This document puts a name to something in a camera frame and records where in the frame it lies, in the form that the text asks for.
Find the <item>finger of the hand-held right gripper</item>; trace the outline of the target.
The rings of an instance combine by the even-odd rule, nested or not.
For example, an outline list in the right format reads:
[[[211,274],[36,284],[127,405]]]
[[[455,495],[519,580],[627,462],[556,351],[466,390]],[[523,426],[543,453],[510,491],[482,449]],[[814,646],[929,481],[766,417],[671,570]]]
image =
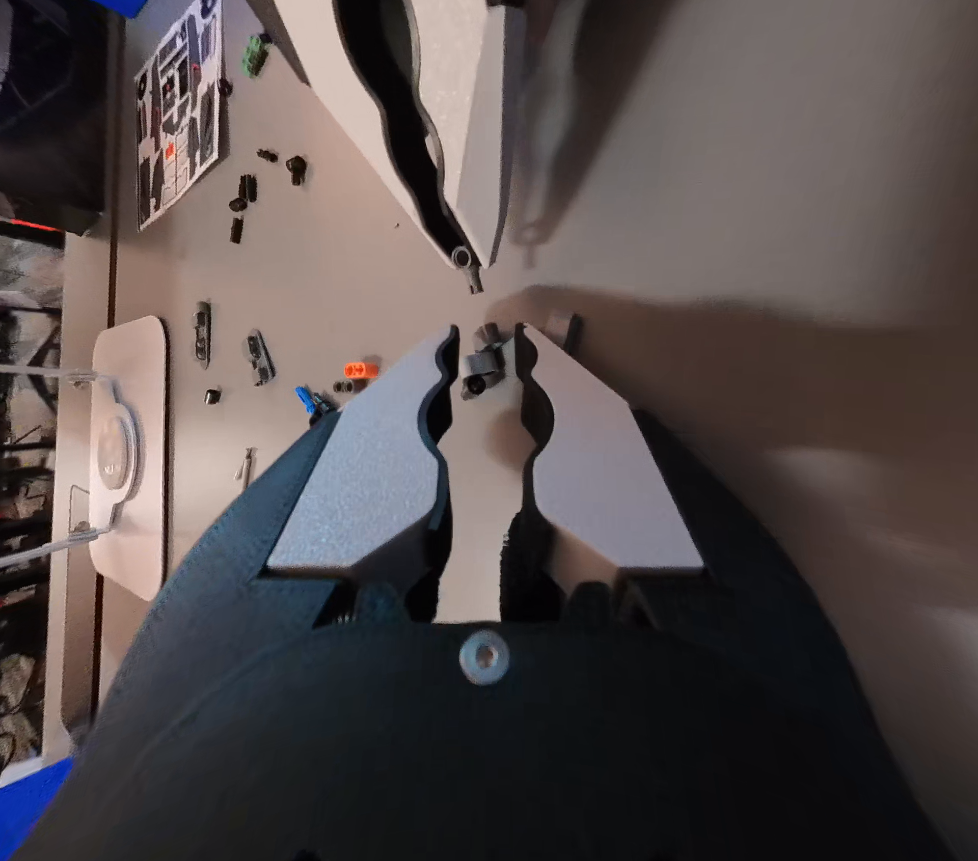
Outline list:
[[[506,0],[400,1],[441,209],[474,261],[490,268],[510,199],[525,13]]]
[[[311,89],[447,266],[470,247],[427,142],[404,0],[274,0]]]

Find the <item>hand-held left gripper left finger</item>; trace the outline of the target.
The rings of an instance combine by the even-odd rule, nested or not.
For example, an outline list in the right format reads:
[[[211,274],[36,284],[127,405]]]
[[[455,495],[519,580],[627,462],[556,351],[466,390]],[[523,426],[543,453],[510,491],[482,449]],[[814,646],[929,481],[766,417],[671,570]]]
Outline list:
[[[267,560],[273,574],[390,586],[434,620],[453,540],[447,461],[458,378],[454,324],[347,402]]]

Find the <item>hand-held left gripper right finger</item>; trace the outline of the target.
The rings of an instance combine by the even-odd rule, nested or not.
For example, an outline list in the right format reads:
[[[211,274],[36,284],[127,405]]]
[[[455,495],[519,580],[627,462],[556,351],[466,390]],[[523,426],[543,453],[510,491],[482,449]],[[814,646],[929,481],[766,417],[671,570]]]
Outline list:
[[[547,621],[581,586],[705,571],[637,417],[543,331],[513,338],[520,424],[532,440],[511,524],[511,618]]]

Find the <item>dark grey square lego connector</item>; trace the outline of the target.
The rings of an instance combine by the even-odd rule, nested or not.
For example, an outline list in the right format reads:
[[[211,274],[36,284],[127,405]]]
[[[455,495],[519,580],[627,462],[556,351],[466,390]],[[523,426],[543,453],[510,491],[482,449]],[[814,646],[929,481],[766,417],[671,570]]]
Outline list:
[[[494,321],[473,333],[473,351],[463,357],[460,397],[472,401],[502,384],[507,377],[507,338]]]

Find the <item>lego sticker sheet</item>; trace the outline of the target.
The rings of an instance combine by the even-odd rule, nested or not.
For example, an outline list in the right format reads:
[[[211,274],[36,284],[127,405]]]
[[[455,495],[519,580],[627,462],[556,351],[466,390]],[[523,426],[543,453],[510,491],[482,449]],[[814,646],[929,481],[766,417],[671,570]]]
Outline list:
[[[134,77],[139,232],[220,159],[223,3],[191,0]]]

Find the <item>grey curved lego piece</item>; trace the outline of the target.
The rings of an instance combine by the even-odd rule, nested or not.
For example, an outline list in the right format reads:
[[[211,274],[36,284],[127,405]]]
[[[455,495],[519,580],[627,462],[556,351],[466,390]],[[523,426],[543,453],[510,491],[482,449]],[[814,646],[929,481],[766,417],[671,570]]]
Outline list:
[[[251,329],[242,342],[241,350],[251,368],[253,386],[265,386],[276,378],[276,367],[260,330]]]

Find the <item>black lego set box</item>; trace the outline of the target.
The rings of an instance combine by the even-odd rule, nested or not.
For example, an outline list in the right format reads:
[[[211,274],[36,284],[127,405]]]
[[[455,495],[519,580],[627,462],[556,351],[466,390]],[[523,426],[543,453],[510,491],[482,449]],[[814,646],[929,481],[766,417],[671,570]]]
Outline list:
[[[1,0],[2,218],[85,235],[104,215],[118,16],[92,0]]]

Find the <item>blue pin with black connector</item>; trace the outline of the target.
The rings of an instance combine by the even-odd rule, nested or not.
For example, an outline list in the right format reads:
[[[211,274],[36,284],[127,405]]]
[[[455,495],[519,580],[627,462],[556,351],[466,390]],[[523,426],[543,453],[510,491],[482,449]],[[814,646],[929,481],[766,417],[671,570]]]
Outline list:
[[[322,394],[310,390],[306,386],[294,387],[296,396],[300,399],[308,415],[308,426],[314,427],[325,416],[337,411],[337,404]]]

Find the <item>clear acrylic book stand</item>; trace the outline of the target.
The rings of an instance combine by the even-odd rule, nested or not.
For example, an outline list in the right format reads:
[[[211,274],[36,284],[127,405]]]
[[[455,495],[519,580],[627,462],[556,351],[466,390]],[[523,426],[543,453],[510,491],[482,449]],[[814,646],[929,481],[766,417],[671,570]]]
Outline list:
[[[80,547],[112,532],[121,505],[129,500],[136,485],[140,438],[135,416],[121,402],[116,378],[110,375],[96,370],[12,365],[1,366],[1,371],[10,375],[39,375],[91,387],[91,425],[95,437],[93,493],[107,496],[102,508],[91,511],[97,525],[80,527],[62,540],[4,555],[1,568],[7,570]]]

